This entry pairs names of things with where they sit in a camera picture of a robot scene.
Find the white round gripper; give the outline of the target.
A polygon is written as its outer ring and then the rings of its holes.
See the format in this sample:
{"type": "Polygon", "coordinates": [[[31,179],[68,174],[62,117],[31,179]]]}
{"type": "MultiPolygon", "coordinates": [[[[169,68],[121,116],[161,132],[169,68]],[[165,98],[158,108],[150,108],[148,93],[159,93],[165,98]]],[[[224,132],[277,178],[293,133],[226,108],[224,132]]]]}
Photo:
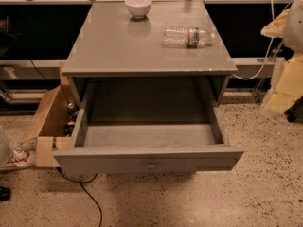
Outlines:
{"type": "MultiPolygon", "coordinates": [[[[260,34],[282,38],[294,52],[303,52],[303,0],[294,0],[260,34]]],[[[263,99],[268,114],[283,114],[303,97],[303,54],[294,54],[287,61],[278,61],[273,70],[271,88],[263,99]]]]}

